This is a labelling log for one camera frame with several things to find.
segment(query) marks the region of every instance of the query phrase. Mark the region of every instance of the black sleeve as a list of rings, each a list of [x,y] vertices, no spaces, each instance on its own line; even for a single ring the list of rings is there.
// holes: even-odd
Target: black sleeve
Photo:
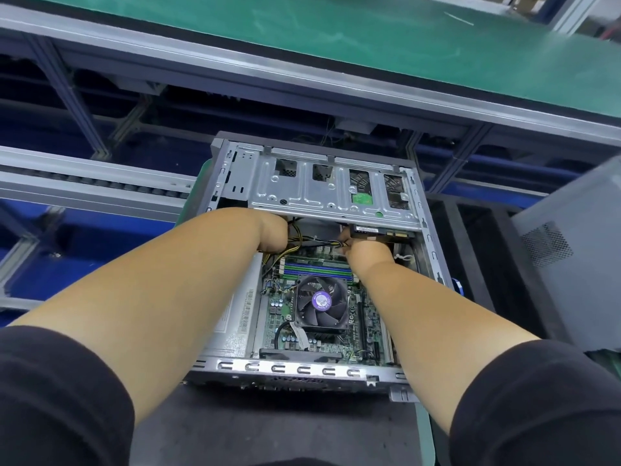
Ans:
[[[134,406],[95,353],[52,330],[0,329],[0,463],[128,464]]]
[[[453,466],[621,465],[621,382],[570,345],[517,345],[464,393],[450,454]]]

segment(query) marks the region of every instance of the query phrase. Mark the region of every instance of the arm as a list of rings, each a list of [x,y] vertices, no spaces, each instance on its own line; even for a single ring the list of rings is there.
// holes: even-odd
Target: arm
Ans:
[[[537,337],[394,263],[379,242],[342,236],[354,273],[369,292],[417,396],[446,432],[475,376],[498,355]]]
[[[190,370],[257,249],[283,250],[287,223],[264,211],[203,214],[99,268],[12,325],[55,330],[119,377],[136,423]]]

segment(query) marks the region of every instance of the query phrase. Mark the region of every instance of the black wire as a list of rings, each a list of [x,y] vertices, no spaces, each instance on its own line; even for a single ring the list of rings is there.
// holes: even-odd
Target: black wire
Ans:
[[[279,350],[279,348],[278,348],[278,338],[280,337],[280,331],[284,329],[284,326],[286,326],[287,324],[290,324],[290,323],[291,323],[290,321],[284,321],[276,329],[276,335],[274,336],[274,348],[276,350]]]

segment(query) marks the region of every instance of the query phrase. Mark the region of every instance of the cpu fan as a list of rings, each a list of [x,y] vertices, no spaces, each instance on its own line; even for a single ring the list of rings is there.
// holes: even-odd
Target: cpu fan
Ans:
[[[307,276],[298,280],[296,323],[311,332],[347,328],[347,285],[344,280]]]

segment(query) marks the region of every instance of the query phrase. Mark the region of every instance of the hand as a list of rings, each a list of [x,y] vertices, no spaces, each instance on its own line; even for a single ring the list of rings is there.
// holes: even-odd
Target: hand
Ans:
[[[369,270],[378,263],[394,263],[390,249],[381,242],[353,239],[346,227],[338,240],[343,242],[343,254],[352,271],[364,282]]]
[[[288,225],[286,217],[277,216],[267,211],[253,210],[260,221],[261,243],[259,250],[269,253],[283,251],[288,242]]]

